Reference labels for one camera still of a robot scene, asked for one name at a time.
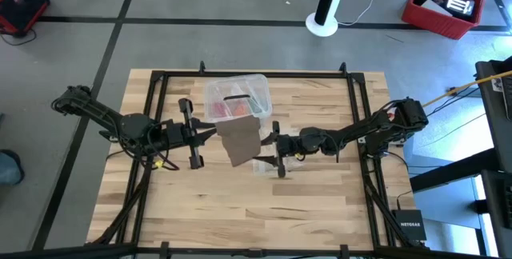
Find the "gray floor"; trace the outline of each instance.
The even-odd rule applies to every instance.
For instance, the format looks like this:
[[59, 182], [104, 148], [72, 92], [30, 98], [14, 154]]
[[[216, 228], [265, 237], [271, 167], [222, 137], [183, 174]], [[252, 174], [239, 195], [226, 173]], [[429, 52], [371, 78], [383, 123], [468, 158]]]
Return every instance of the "gray floor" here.
[[[353, 21], [368, 1], [342, 0], [338, 20]], [[361, 22], [403, 23], [405, 1], [375, 0]], [[117, 17], [122, 2], [52, 0], [46, 15]], [[482, 24], [504, 26], [498, 6], [486, 2]], [[133, 0], [127, 16], [301, 21], [317, 3]], [[0, 112], [6, 114], [0, 148], [20, 153], [27, 173], [21, 185], [0, 187], [0, 253], [31, 247], [77, 124], [77, 118], [63, 117], [49, 105], [66, 86], [92, 83], [112, 28], [111, 24], [38, 23], [36, 41], [19, 47], [0, 42], [0, 56], [7, 58], [0, 77]], [[132, 68], [197, 69], [204, 60], [211, 70], [336, 70], [345, 61], [349, 70], [386, 72], [392, 98], [411, 96], [425, 102], [449, 86], [471, 81], [475, 62], [507, 58], [510, 50], [512, 37], [507, 33], [469, 32], [454, 41], [426, 31], [342, 29], [330, 38], [316, 38], [303, 27], [125, 24], [98, 99], [118, 110]], [[458, 140], [476, 142], [471, 148], [488, 145], [485, 124], [473, 122], [482, 136], [465, 139], [469, 134], [464, 132], [474, 128], [461, 129], [422, 148], [479, 112], [482, 103], [467, 99], [437, 114], [429, 128], [414, 137], [414, 154], [453, 161], [468, 155], [454, 152]], [[81, 245], [85, 240], [109, 148], [98, 131], [94, 124], [86, 131], [47, 248]]]

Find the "black metal frame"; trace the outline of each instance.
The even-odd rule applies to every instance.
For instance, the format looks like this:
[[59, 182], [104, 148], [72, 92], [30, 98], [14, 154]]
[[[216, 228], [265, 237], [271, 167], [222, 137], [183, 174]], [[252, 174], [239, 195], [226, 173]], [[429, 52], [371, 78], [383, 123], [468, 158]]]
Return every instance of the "black metal frame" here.
[[[236, 75], [246, 75], [252, 74], [251, 72], [205, 72], [204, 63], [201, 64], [199, 71], [153, 71], [150, 76], [150, 86], [148, 88], [148, 93], [146, 96], [146, 103], [144, 105], [143, 113], [145, 115], [150, 116], [150, 110], [152, 106], [152, 101], [154, 97], [154, 92], [156, 90], [156, 85], [159, 81], [161, 81], [161, 86], [159, 90], [159, 97], [157, 103], [157, 109], [155, 113], [155, 120], [160, 121], [162, 119], [163, 112], [163, 104], [165, 101], [166, 90], [169, 83], [170, 78], [172, 77], [206, 77], [206, 78], [214, 78], [214, 77], [228, 77], [228, 76], [236, 76]], [[346, 72], [346, 64], [343, 62], [342, 66], [339, 69], [339, 72], [329, 72], [329, 73], [309, 73], [309, 72], [269, 72], [263, 73], [268, 78], [340, 78], [347, 80], [347, 86], [349, 90], [349, 99], [350, 106], [352, 109], [352, 115], [354, 122], [359, 121], [359, 113], [358, 113], [358, 103], [355, 97], [355, 88], [354, 83], [357, 82], [359, 84], [359, 88], [361, 91], [362, 97], [362, 107], [364, 109], [365, 118], [371, 115], [370, 112], [370, 103], [368, 100], [368, 95], [366, 92], [366, 82], [363, 73], [348, 73]], [[349, 259], [349, 257], [388, 257], [388, 258], [425, 258], [425, 259], [433, 259], [433, 258], [486, 258], [481, 256], [474, 255], [465, 255], [459, 253], [446, 253], [446, 252], [435, 252], [429, 251], [428, 249], [424, 249], [421, 246], [412, 246], [411, 244], [406, 244], [408, 242], [406, 235], [400, 230], [400, 227], [393, 215], [389, 211], [389, 206], [387, 204], [387, 196], [386, 196], [386, 187], [384, 184], [384, 179], [382, 176], [382, 168], [380, 159], [371, 159], [374, 163], [375, 170], [375, 179], [377, 182], [378, 191], [375, 189], [370, 173], [368, 170], [368, 160], [369, 158], [363, 156], [365, 142], [358, 141], [358, 153], [359, 153], [359, 161], [362, 168], [362, 182], [363, 189], [365, 190], [366, 197], [366, 208], [368, 212], [368, 218], [370, 223], [370, 234], [372, 238], [372, 243], [374, 250], [366, 250], [366, 251], [349, 251], [347, 245], [340, 245], [339, 250], [290, 250], [290, 249], [188, 249], [188, 248], [173, 248], [170, 247], [169, 242], [164, 241], [160, 247], [149, 247], [142, 248], [138, 247], [138, 242], [140, 239], [140, 232], [142, 227], [142, 219], [144, 214], [144, 208], [146, 205], [146, 197], [148, 186], [150, 184], [150, 173], [151, 166], [146, 165], [144, 169], [143, 178], [147, 180], [143, 180], [144, 183], [139, 183], [142, 185], [142, 194], [138, 193], [138, 208], [135, 215], [134, 221], [134, 229], [132, 232], [130, 243], [124, 243], [124, 238], [126, 235], [126, 224], [128, 221], [128, 217], [124, 217], [122, 219], [122, 223], [118, 224], [114, 227], [113, 230], [109, 230], [109, 232], [118, 232], [118, 236], [116, 237], [115, 244], [109, 245], [110, 240], [101, 241], [100, 244], [86, 244], [81, 247], [73, 247], [73, 248], [64, 248], [64, 249], [48, 249], [48, 250], [33, 250], [27, 252], [20, 253], [10, 253], [10, 254], [0, 254], [0, 259], [5, 258], [64, 258], [70, 257], [73, 258], [112, 258], [112, 257], [121, 257], [125, 255], [135, 255], [139, 253], [152, 253], [152, 254], [160, 254], [160, 258], [170, 258], [173, 254], [209, 254], [209, 255], [241, 255], [246, 257], [266, 257], [266, 256], [333, 256], [343, 259]], [[132, 167], [130, 171], [129, 180], [127, 182], [126, 187], [126, 196], [123, 204], [123, 210], [118, 215], [121, 217], [123, 213], [130, 212], [130, 206], [133, 206], [134, 201], [134, 191], [136, 181], [137, 181], [137, 173], [138, 173], [139, 164], [137, 161], [132, 161]], [[374, 210], [374, 204], [378, 206], [378, 208], [382, 212], [382, 216], [384, 217], [385, 227], [386, 227], [386, 239], [388, 241], [388, 246], [383, 246], [380, 244], [380, 239], [378, 236], [378, 226], [377, 226], [377, 218]], [[402, 247], [396, 247], [396, 240], [394, 236], [397, 236], [398, 239], [402, 242]]]

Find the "brown cloth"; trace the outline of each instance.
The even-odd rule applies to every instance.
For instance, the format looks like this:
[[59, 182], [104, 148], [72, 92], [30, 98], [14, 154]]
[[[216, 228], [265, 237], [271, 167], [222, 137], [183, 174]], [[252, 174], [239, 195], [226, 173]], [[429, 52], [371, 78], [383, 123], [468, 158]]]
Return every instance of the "brown cloth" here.
[[259, 119], [245, 116], [226, 122], [215, 123], [218, 136], [222, 137], [222, 145], [227, 151], [233, 167], [252, 159], [262, 150], [259, 138]]

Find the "red box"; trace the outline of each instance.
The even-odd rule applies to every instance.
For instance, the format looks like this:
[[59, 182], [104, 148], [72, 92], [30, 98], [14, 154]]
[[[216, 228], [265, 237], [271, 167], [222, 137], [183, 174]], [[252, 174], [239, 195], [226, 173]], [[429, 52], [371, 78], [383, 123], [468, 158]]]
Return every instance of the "red box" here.
[[50, 0], [0, 0], [0, 33], [24, 36], [49, 4]]
[[468, 30], [480, 23], [483, 2], [484, 0], [474, 0], [473, 17], [470, 21], [466, 21], [428, 10], [414, 4], [414, 0], [409, 0], [403, 11], [402, 20], [448, 38], [460, 39]]

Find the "wooden table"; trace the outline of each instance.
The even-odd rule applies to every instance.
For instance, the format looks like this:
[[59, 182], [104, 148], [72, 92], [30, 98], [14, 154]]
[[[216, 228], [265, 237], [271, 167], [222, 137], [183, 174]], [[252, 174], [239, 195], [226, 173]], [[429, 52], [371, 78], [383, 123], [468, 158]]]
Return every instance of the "wooden table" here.
[[[142, 112], [151, 71], [131, 71], [122, 114]], [[371, 109], [377, 110], [389, 101], [384, 73], [369, 72], [365, 77]], [[179, 98], [192, 100], [194, 116], [204, 119], [203, 87], [208, 80], [171, 78], [162, 120], [182, 122]], [[346, 80], [269, 78], [269, 84], [274, 112], [263, 131], [270, 131], [273, 120], [280, 122], [281, 133], [292, 135], [308, 126], [337, 130], [353, 123]], [[359, 113], [364, 118], [356, 90]], [[158, 91], [152, 112], [157, 100]], [[268, 148], [262, 153], [272, 154], [272, 147]], [[110, 152], [118, 150], [114, 144]], [[278, 179], [275, 172], [255, 173], [250, 161], [233, 168], [218, 136], [199, 151], [205, 160], [202, 169], [189, 168], [190, 151], [182, 148], [170, 152], [170, 159], [181, 170], [152, 173], [140, 246], [159, 247], [168, 241], [175, 248], [336, 250], [347, 244], [350, 250], [373, 249], [355, 142], [340, 153], [339, 163], [318, 153], [308, 156], [305, 165], [289, 172], [285, 179]], [[402, 155], [400, 149], [391, 151]], [[106, 163], [88, 241], [96, 239], [122, 208], [130, 167], [131, 160], [124, 154]], [[410, 190], [409, 176], [396, 157], [383, 158], [382, 170], [393, 209], [396, 197]], [[413, 209], [412, 194], [401, 196], [400, 203], [402, 208]], [[380, 240], [385, 245], [382, 215], [375, 209]], [[133, 219], [132, 214], [128, 232]]]

